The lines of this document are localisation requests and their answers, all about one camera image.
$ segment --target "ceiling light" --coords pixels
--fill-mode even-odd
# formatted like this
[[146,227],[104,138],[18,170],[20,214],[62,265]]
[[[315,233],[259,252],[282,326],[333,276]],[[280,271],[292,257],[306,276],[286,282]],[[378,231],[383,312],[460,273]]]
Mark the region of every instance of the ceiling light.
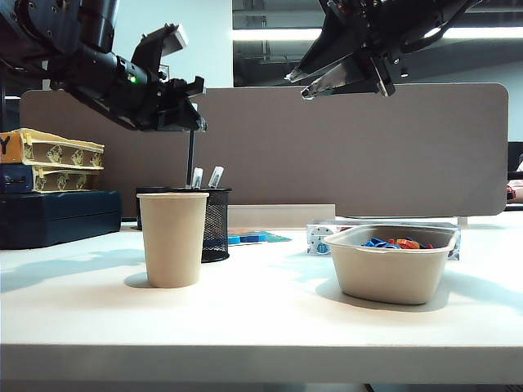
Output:
[[443,38],[451,39],[489,39],[523,38],[523,27],[454,27]]
[[241,29],[232,31],[233,41],[314,41],[321,29]]
[[[433,29],[430,37],[440,31]],[[237,29],[232,31],[234,41],[314,41],[321,29]],[[443,38],[448,39],[503,39],[523,38],[523,27],[454,27]]]

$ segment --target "ceiling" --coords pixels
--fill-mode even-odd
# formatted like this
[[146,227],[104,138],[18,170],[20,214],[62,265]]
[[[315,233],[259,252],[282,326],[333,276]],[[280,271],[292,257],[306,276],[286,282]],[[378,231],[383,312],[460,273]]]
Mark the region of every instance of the ceiling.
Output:
[[[320,28],[324,13],[317,0],[233,0],[234,29]],[[523,26],[523,0],[484,0],[455,27]],[[286,86],[283,77],[311,45],[298,42],[234,42],[235,86]],[[442,39],[405,57],[409,77],[403,82],[523,60],[523,39]],[[391,69],[395,82],[399,70]],[[310,79],[301,81],[306,85]]]

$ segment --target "black case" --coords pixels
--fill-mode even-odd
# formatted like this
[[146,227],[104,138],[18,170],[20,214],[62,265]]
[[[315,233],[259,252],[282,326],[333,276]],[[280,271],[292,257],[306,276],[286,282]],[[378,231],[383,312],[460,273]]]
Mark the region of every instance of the black case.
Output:
[[120,230],[119,192],[0,194],[0,249],[68,243]]

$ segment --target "orange toy piece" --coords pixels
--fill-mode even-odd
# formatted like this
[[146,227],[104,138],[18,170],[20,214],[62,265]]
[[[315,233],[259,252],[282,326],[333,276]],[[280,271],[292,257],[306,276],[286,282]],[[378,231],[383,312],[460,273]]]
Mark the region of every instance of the orange toy piece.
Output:
[[396,241],[396,243],[398,245],[400,245],[400,247],[402,249],[419,249],[420,248],[419,243],[417,243],[416,241],[411,241],[409,239],[398,239]]

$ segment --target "gray partition panel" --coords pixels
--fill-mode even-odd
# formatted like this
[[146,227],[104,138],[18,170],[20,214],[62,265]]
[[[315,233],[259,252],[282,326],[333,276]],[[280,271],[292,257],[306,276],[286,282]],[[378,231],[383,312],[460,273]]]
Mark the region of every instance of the gray partition panel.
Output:
[[[195,164],[215,165],[230,202],[335,203],[344,216],[494,215],[505,206],[507,91],[498,84],[398,86],[300,97],[300,87],[208,89]],[[25,127],[106,146],[104,189],[134,214],[138,185],[182,186],[186,133],[125,130],[64,92],[30,91]]]

